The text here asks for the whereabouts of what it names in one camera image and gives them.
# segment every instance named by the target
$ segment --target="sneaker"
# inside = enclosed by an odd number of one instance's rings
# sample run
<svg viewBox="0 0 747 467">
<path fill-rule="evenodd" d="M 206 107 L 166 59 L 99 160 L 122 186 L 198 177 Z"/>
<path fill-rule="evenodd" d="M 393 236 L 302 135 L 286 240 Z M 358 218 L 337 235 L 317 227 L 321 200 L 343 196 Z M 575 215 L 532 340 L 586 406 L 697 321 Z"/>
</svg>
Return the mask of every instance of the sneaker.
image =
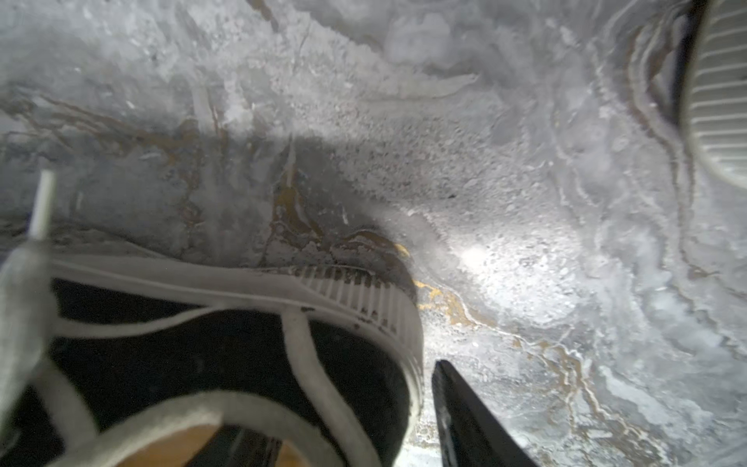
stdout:
<svg viewBox="0 0 747 467">
<path fill-rule="evenodd" d="M 0 256 L 24 231 L 0 221 Z M 117 466 L 206 426 L 225 428 L 201 454 L 254 433 L 310 466 L 394 463 L 423 400 L 422 325 L 397 286 L 354 267 L 192 265 L 70 226 L 52 242 L 55 338 L 0 466 Z"/>
</svg>

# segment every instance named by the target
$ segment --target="yellow stain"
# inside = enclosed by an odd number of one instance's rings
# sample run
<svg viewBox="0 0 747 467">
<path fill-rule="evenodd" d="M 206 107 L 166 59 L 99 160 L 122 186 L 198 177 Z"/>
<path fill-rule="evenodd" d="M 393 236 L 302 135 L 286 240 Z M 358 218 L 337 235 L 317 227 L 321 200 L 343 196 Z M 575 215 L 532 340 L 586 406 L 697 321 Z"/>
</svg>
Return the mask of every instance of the yellow stain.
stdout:
<svg viewBox="0 0 747 467">
<path fill-rule="evenodd" d="M 347 237 L 343 238 L 343 241 L 356 240 L 357 237 L 365 238 L 366 240 L 375 244 L 379 248 L 384 248 L 384 249 L 388 249 L 388 248 L 396 249 L 397 248 L 396 243 L 370 230 L 359 230 L 358 232 L 355 232 L 352 235 L 348 235 Z"/>
<path fill-rule="evenodd" d="M 299 234 L 313 234 L 322 238 L 322 229 L 313 221 L 309 223 L 302 220 L 304 213 L 298 212 L 297 208 L 303 209 L 303 198 L 295 187 L 296 167 L 292 165 L 288 171 L 281 176 L 282 188 L 275 198 L 273 206 L 273 223 L 284 223 L 291 231 Z"/>
<path fill-rule="evenodd" d="M 396 248 L 397 252 L 399 252 L 399 254 L 402 255 L 402 256 L 404 256 L 405 258 L 409 258 L 410 257 L 410 252 L 407 251 L 407 249 L 405 248 L 404 245 L 394 244 L 394 248 Z"/>
<path fill-rule="evenodd" d="M 462 305 L 462 301 L 454 292 L 415 279 L 412 280 L 412 283 L 415 287 L 424 288 L 428 291 L 427 302 L 418 304 L 418 309 L 421 311 L 436 310 L 442 312 L 444 315 L 449 317 L 449 322 L 451 324 L 476 326 L 479 323 L 490 327 L 496 326 L 495 321 L 481 317 L 477 311 L 471 311 L 470 313 L 470 315 L 474 316 L 474 319 L 468 317 L 467 311 Z"/>
</svg>

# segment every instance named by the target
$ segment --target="black object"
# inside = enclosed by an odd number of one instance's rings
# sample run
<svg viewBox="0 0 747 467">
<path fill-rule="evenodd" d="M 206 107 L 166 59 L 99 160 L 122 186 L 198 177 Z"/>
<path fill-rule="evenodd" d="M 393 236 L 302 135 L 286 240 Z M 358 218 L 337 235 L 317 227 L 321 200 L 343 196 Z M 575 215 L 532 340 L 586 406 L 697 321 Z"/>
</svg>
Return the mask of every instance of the black object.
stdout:
<svg viewBox="0 0 747 467">
<path fill-rule="evenodd" d="M 431 383 L 444 467 L 537 467 L 451 363 L 437 361 Z"/>
</svg>

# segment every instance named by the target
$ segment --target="tan insole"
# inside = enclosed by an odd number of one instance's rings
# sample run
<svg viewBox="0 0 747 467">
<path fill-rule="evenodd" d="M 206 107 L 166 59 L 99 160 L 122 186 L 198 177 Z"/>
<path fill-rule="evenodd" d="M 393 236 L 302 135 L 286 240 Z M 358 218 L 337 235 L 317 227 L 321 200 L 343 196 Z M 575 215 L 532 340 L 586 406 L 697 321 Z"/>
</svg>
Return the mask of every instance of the tan insole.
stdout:
<svg viewBox="0 0 747 467">
<path fill-rule="evenodd" d="M 184 467 L 218 431 L 217 425 L 202 425 L 174 433 L 132 454 L 117 467 Z M 284 442 L 275 467 L 309 467 L 289 443 Z"/>
</svg>

